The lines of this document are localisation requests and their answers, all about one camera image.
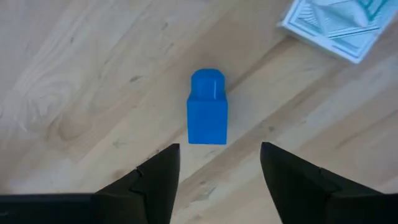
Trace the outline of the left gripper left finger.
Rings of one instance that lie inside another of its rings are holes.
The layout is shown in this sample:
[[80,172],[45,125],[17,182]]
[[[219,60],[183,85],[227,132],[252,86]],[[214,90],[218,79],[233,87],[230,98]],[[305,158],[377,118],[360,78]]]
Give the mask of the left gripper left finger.
[[171,144],[93,196],[93,224],[169,224],[180,173]]

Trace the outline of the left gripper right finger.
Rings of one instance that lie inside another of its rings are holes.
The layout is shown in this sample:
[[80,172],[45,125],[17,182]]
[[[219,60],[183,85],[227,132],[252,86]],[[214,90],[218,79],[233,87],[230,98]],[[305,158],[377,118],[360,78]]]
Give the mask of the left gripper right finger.
[[398,224],[398,193],[384,194],[270,143],[261,167],[283,224]]

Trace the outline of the blue single-stud toy block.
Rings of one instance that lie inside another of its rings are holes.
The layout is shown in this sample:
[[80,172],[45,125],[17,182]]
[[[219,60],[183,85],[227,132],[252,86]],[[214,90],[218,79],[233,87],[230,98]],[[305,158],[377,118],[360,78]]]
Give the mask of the blue single-stud toy block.
[[219,70],[203,68],[193,73],[187,99],[187,131],[190,144],[226,144],[228,101],[225,77]]

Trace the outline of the white card box teal emblem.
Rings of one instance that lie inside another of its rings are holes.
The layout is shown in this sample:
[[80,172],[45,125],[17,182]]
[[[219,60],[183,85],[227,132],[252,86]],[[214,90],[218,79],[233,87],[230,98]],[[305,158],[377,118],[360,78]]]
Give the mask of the white card box teal emblem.
[[398,12],[398,0],[293,0],[278,26],[358,64]]

